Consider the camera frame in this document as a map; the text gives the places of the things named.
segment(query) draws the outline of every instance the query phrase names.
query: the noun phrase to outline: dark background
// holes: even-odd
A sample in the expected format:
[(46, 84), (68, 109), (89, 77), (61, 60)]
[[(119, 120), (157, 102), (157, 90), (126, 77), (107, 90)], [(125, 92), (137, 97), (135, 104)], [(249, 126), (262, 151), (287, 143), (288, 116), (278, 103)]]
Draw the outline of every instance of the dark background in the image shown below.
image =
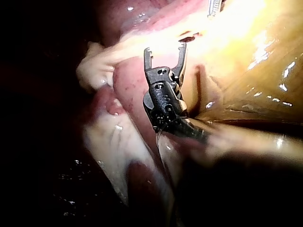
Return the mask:
[(90, 2), (12, 0), (0, 10), (3, 217), (125, 224), (127, 209), (80, 136), (91, 97), (75, 69), (99, 37)]

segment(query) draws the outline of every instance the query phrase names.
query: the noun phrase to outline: organ surface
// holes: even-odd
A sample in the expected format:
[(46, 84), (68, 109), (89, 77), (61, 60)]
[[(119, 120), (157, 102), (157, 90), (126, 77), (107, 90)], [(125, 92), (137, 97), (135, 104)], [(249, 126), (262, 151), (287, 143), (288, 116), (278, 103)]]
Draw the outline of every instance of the organ surface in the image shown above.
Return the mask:
[[(178, 40), (200, 34), (187, 45), (181, 89), (192, 117), (302, 122), (303, 2), (227, 0), (223, 12), (213, 20), (206, 18), (206, 2), (165, 1), (157, 7), (153, 2), (155, 12), (149, 11), (142, 23), (131, 13), (125, 14), (125, 18), (130, 15), (127, 25), (120, 19), (100, 22), (103, 46), (90, 45), (77, 68), (82, 87), (98, 90), (97, 100), (111, 100), (94, 102), (84, 136), (88, 150), (126, 204), (132, 178), (127, 173), (134, 161), (143, 164), (146, 173), (152, 172), (151, 176), (141, 171), (136, 178), (157, 186), (152, 193), (160, 195), (166, 210), (173, 203), (155, 133), (143, 108), (148, 90), (143, 71), (146, 47), (153, 51), (153, 67), (173, 68), (178, 61)], [(144, 12), (151, 7), (143, 5)], [(180, 6), (186, 13), (176, 10)], [(100, 18), (105, 22), (113, 12)]]

